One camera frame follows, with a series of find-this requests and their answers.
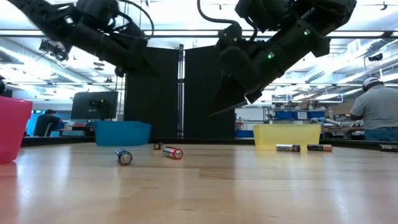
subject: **wooden table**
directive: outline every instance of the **wooden table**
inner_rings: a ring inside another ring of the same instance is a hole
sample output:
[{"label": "wooden table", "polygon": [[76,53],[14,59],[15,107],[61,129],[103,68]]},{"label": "wooden table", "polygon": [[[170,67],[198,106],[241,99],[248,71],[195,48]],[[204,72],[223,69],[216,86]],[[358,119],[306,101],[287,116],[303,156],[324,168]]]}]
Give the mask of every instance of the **wooden table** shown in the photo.
[{"label": "wooden table", "polygon": [[397,223],[398,154],[258,151],[253,146],[73,144],[24,148],[0,166],[0,219],[8,223]]}]

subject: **battery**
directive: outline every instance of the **battery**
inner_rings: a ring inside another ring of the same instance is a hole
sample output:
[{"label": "battery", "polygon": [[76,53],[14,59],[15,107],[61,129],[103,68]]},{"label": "battery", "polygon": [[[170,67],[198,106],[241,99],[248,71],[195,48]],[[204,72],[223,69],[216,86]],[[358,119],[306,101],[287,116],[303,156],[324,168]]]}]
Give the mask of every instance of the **battery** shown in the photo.
[{"label": "battery", "polygon": [[322,151],[331,152],[333,147],[331,145],[307,145],[308,151]]},{"label": "battery", "polygon": [[277,144],[276,151],[300,152],[300,145]]},{"label": "battery", "polygon": [[172,159],[181,159],[184,156],[184,152],[182,151],[182,149],[178,149],[175,147],[164,147],[163,155]]},{"label": "battery", "polygon": [[127,152],[124,149],[117,149],[114,152],[116,155],[118,155],[119,163],[122,166],[129,165],[132,161],[132,154],[130,152]]},{"label": "battery", "polygon": [[380,151],[382,151],[382,152],[398,152],[398,146],[380,145]]}]

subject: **person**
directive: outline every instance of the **person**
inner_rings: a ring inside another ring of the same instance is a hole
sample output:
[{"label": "person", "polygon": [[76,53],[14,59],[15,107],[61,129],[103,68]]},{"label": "person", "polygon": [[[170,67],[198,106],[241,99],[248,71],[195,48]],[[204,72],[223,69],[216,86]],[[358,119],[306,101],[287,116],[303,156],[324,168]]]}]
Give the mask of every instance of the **person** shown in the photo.
[{"label": "person", "polygon": [[363,119],[365,140],[398,141],[398,90],[384,86],[377,77],[368,77],[350,111],[352,120]]},{"label": "person", "polygon": [[6,84],[4,84],[3,80],[5,80],[5,78],[0,75],[0,95],[6,89]]},{"label": "person", "polygon": [[61,118],[55,116],[56,111],[46,110],[44,114],[37,118],[35,130],[33,136],[44,137],[47,132],[46,137],[49,137],[54,126],[61,122]]}]

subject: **gray shirt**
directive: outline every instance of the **gray shirt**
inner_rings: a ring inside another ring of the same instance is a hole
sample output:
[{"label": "gray shirt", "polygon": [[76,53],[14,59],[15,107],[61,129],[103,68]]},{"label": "gray shirt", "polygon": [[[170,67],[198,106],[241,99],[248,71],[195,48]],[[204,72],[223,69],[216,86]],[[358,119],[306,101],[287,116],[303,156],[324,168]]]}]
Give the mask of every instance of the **gray shirt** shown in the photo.
[{"label": "gray shirt", "polygon": [[355,100],[350,113],[363,117],[366,130],[398,127],[398,90],[374,86]]}]

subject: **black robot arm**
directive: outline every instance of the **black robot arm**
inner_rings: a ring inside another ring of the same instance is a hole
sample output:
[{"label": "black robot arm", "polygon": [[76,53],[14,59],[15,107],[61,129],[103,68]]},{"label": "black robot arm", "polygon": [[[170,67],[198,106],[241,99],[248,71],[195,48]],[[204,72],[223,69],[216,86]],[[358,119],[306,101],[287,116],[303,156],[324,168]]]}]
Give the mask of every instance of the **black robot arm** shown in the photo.
[{"label": "black robot arm", "polygon": [[[50,40],[60,42],[66,53],[76,46],[116,66],[115,73],[157,72],[144,58],[148,37],[119,10],[117,0],[78,0],[74,3],[50,4],[45,0],[8,0],[21,10]],[[140,8],[137,4],[123,0]],[[140,8],[154,25],[149,15]],[[125,18],[127,24],[116,27],[115,18]]]},{"label": "black robot arm", "polygon": [[[255,32],[245,40],[237,22],[219,32],[216,48],[224,82],[208,114],[255,102],[267,85],[309,52],[328,55],[330,39],[325,36],[349,21],[355,5],[356,0],[239,0],[235,11]],[[253,41],[257,30],[277,33],[266,42]]]}]

